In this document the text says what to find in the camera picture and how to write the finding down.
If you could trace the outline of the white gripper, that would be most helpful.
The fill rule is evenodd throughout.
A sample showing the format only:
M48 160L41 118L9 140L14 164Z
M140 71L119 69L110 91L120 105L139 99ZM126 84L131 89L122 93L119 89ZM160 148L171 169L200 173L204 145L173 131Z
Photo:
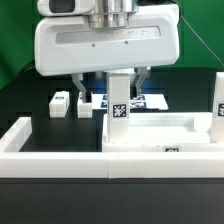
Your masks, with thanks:
M152 66L177 61L179 6L135 3L39 3L43 19L35 30L35 65L43 76L72 74L85 103L92 93L83 74L135 68L131 97Z

